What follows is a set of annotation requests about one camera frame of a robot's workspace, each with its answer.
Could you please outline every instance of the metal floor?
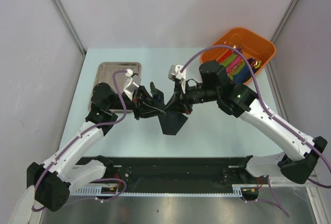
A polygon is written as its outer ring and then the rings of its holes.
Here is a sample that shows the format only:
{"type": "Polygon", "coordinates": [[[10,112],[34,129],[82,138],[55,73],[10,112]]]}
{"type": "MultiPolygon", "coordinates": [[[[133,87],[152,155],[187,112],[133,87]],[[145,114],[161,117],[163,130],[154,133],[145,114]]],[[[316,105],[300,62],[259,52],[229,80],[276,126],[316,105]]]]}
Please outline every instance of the metal floor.
{"type": "MultiPolygon", "coordinates": [[[[267,203],[245,204],[239,198],[120,197],[113,202],[86,200],[55,213],[47,211],[42,223],[317,223],[306,188],[284,187],[275,192],[290,218],[267,203]]],[[[260,191],[259,198],[273,200],[268,188],[260,191]]]]}

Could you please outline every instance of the white wall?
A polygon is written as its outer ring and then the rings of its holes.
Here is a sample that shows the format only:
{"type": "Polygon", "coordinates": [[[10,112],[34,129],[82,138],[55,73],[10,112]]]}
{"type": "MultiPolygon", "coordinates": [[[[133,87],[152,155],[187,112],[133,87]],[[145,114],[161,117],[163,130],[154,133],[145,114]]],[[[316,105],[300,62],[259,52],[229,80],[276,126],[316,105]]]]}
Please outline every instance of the white wall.
{"type": "MultiPolygon", "coordinates": [[[[290,122],[304,132],[329,141],[324,154],[331,160],[331,4],[330,0],[300,0],[276,47],[273,60],[290,122]]],[[[322,161],[317,175],[331,176],[322,161]]],[[[331,190],[324,190],[331,206],[331,190]]]]}
{"type": "Polygon", "coordinates": [[[50,0],[0,0],[0,219],[55,152],[83,58],[50,0]]]}
{"type": "Polygon", "coordinates": [[[244,26],[271,38],[291,0],[62,0],[85,48],[203,47],[244,26]]]}

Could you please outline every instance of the orange plastic container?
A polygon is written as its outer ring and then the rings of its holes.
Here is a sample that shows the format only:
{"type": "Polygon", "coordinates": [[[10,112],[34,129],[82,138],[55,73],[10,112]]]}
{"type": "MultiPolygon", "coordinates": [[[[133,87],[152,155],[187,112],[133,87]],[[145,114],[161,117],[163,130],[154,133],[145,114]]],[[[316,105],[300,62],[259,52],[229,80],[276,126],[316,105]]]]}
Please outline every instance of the orange plastic container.
{"type": "MultiPolygon", "coordinates": [[[[258,74],[276,54],[276,47],[272,42],[243,27],[231,29],[217,40],[213,46],[216,44],[226,44],[232,47],[234,45],[239,46],[243,49],[242,53],[247,59],[253,57],[260,60],[262,65],[255,75],[258,74]]],[[[200,62],[202,64],[207,61],[217,60],[227,51],[228,49],[226,48],[206,51],[201,55],[200,62]]]]}

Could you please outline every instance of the white table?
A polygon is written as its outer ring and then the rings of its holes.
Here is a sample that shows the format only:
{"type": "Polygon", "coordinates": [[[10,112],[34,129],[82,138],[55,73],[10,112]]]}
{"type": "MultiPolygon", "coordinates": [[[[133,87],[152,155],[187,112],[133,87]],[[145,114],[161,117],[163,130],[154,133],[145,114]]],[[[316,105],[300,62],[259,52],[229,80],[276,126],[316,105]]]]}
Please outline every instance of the white table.
{"type": "MultiPolygon", "coordinates": [[[[171,65],[184,64],[202,48],[167,49],[90,49],[87,52],[76,92],[70,108],[60,146],[65,145],[78,131],[88,115],[98,66],[102,62],[139,62],[142,65],[142,85],[149,89],[150,81],[164,92],[167,102],[174,83],[168,79],[171,65]]],[[[197,58],[187,68],[187,79],[201,81],[197,58]]],[[[270,85],[263,70],[258,83],[264,101],[276,111],[270,85]]],[[[158,118],[135,120],[133,113],[110,132],[85,156],[110,157],[244,157],[271,155],[281,149],[254,127],[228,116],[215,102],[197,104],[188,121],[176,136],[162,134],[158,118]]]]}

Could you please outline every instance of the gray tray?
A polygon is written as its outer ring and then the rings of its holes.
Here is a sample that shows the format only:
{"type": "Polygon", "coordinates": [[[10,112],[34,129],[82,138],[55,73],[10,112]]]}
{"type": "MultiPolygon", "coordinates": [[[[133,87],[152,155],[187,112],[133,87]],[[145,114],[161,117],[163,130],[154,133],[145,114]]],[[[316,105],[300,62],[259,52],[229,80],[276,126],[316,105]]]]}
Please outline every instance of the gray tray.
{"type": "MultiPolygon", "coordinates": [[[[137,73],[140,76],[141,73],[141,64],[138,62],[104,62],[99,65],[97,76],[95,77],[94,85],[98,83],[107,83],[111,88],[116,92],[114,82],[113,82],[113,73],[117,70],[126,70],[131,69],[134,73],[137,73]]],[[[124,73],[119,73],[116,75],[116,82],[118,84],[119,90],[123,93],[123,87],[125,84],[125,75],[124,73]]],[[[91,101],[89,101],[88,109],[91,110],[91,101]]],[[[119,113],[123,112],[122,110],[111,110],[113,112],[119,113]]]]}

